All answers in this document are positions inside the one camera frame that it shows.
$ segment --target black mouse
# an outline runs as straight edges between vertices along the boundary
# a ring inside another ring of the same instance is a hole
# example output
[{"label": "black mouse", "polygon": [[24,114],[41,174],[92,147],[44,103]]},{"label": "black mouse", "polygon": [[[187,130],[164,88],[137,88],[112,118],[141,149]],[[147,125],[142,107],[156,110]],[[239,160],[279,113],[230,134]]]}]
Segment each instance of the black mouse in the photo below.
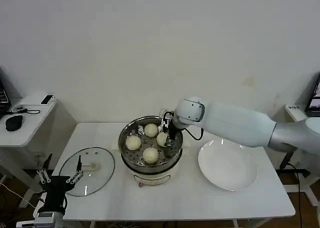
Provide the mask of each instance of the black mouse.
[{"label": "black mouse", "polygon": [[24,119],[23,115],[17,115],[8,118],[5,121],[5,128],[9,132],[18,130],[22,125],[22,120]]}]

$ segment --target white table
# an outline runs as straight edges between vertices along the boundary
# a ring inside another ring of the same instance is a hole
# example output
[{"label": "white table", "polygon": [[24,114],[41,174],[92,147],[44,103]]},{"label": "white table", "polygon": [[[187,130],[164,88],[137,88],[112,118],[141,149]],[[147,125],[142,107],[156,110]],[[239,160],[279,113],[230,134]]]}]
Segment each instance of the white table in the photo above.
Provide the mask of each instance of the white table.
[{"label": "white table", "polygon": [[[67,195],[66,221],[170,221],[265,219],[249,222],[257,227],[271,218],[290,217],[295,209],[262,147],[247,148],[258,164],[258,178],[247,190],[224,191],[211,184],[198,166],[198,151],[215,136],[204,133],[199,142],[187,133],[189,147],[183,152],[177,174],[167,183],[143,186],[129,173],[117,150],[118,136],[126,123],[80,123],[76,126],[53,175],[75,152],[98,146],[115,158],[112,178],[100,191],[87,197]],[[200,129],[189,128],[196,136]],[[43,204],[38,203],[37,210]]]},{"label": "white table", "polygon": [[9,132],[6,130],[6,120],[17,114],[5,115],[0,119],[0,165],[12,175],[21,180],[34,192],[41,192],[41,186],[34,181],[22,168],[16,164],[10,155],[10,149],[24,147],[32,139],[41,124],[50,114],[57,102],[53,101],[48,106],[28,106],[27,109],[38,109],[39,114],[23,113],[23,122],[20,129]]}]

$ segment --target robotic arm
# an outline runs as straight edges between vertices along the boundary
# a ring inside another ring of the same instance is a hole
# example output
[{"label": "robotic arm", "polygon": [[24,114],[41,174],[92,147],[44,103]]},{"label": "robotic arm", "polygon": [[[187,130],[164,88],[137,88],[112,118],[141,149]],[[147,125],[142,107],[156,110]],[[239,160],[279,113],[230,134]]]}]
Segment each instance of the robotic arm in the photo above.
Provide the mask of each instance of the robotic arm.
[{"label": "robotic arm", "polygon": [[34,221],[17,222],[16,228],[63,228],[63,217],[66,213],[66,192],[72,190],[83,177],[81,156],[78,158],[76,174],[69,176],[50,176],[47,173],[52,154],[37,170],[43,191],[46,192],[44,205],[38,210]]},{"label": "robotic arm", "polygon": [[320,118],[282,124],[260,112],[190,97],[179,102],[172,123],[177,129],[195,125],[248,147],[268,146],[281,152],[301,149],[320,155]]}]

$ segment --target stainless steel pot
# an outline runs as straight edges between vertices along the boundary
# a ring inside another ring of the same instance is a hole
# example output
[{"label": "stainless steel pot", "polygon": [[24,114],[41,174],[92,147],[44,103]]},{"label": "stainless steel pot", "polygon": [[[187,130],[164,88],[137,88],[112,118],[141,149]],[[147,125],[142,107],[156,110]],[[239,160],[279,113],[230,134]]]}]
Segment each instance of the stainless steel pot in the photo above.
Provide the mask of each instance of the stainless steel pot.
[{"label": "stainless steel pot", "polygon": [[[158,116],[145,116],[130,122],[121,131],[118,146],[121,151],[122,160],[129,169],[144,175],[156,175],[169,170],[180,160],[183,151],[183,136],[179,132],[176,135],[176,140],[170,147],[161,147],[157,144],[156,137],[148,137],[139,131],[139,128],[144,128],[149,123],[160,126],[161,119]],[[131,151],[126,147],[126,139],[130,135],[137,135],[141,139],[141,146],[135,151]],[[143,152],[148,147],[154,147],[158,150],[159,159],[154,164],[148,164],[143,159]]]}]

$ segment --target wooden floor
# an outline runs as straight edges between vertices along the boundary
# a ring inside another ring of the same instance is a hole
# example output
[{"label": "wooden floor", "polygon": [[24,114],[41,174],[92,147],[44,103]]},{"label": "wooden floor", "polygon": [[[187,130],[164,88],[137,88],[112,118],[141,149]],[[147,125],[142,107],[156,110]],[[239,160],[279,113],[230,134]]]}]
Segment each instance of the wooden floor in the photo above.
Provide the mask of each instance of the wooden floor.
[{"label": "wooden floor", "polygon": [[[281,175],[280,179],[284,185],[295,184],[296,180],[293,175]],[[7,185],[11,190],[24,195],[27,188],[17,179],[6,180],[5,185]],[[312,186],[312,190],[317,197],[320,197],[320,182],[315,183]],[[296,209],[296,214],[290,218],[280,218],[273,219],[261,228],[299,228],[299,212],[298,212],[298,194],[291,193],[289,197]],[[32,204],[36,205],[38,202],[38,197],[34,196],[32,199]],[[0,187],[0,222],[6,224],[8,228],[16,227],[17,221],[26,221],[33,219],[34,209],[28,206],[25,209],[20,209],[19,206],[20,199],[18,196],[10,193],[4,187]],[[302,223],[304,228],[319,228],[317,208],[312,207],[307,200],[304,193],[301,194],[301,214]],[[243,227],[248,221],[238,221],[239,226]],[[85,228],[89,228],[89,222],[82,222]],[[203,222],[137,222],[137,223],[114,223],[114,222],[99,222],[96,224],[97,228],[227,228],[233,227],[232,221],[203,221]]]}]

